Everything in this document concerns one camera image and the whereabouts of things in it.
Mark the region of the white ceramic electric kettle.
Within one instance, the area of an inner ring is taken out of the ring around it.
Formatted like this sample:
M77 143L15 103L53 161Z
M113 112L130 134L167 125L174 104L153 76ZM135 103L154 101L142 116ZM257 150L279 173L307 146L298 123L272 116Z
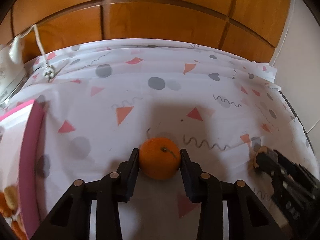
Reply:
M13 39L11 45L1 44L1 105L9 101L14 91L26 76L22 60L21 36Z

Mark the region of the orange mandarin with stem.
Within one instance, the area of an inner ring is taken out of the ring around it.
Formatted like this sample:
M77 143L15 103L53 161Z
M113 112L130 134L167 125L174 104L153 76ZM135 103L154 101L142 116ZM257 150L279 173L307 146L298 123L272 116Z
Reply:
M178 171L180 162L180 150L168 138L148 139L139 148L140 170L151 179L168 180L172 178Z

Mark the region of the small brown kiwi fruit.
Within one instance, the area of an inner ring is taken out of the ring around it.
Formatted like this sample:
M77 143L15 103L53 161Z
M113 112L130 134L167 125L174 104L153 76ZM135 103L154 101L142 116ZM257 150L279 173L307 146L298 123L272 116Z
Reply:
M4 198L7 206L12 211L17 211L18 209L18 192L14 185L8 186L4 189Z

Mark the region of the orange carrot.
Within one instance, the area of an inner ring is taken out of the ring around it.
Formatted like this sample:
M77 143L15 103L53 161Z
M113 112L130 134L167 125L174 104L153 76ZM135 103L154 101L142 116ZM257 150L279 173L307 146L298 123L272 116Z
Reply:
M11 221L11 229L15 233L15 235L18 237L19 240L27 240L26 234L23 232L23 230L20 228L17 221L12 220Z

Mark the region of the wooden panelled cabinet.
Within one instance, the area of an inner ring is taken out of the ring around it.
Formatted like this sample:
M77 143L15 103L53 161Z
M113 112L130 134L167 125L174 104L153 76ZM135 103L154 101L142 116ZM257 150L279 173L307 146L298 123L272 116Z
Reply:
M36 24L45 51L116 38L158 38L267 62L291 0L13 0L1 12L1 43Z

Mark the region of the patterned white tablecloth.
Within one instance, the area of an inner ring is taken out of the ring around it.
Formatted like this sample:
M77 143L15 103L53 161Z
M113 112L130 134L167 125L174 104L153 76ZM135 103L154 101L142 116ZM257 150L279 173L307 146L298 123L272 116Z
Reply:
M203 172L228 183L243 180L283 239L319 239L319 229L290 226L271 199L271 177L253 167L266 146L319 180L305 129L269 64L152 39L84 43L23 64L26 76L1 105L1 116L29 100L44 111L35 163L40 224L75 180L100 180L133 149L164 137ZM180 168L168 180L139 168L132 197L118 209L122 239L197 239L201 204L187 197ZM1 214L1 238L18 239L12 220L26 234L17 210L9 218Z

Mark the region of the pink rimmed white tray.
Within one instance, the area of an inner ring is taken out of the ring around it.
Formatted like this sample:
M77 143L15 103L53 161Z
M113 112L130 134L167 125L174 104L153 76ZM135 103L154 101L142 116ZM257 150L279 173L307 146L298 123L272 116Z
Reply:
M40 225L35 163L43 116L36 100L24 102L1 116L1 190L17 186L18 213L28 239Z

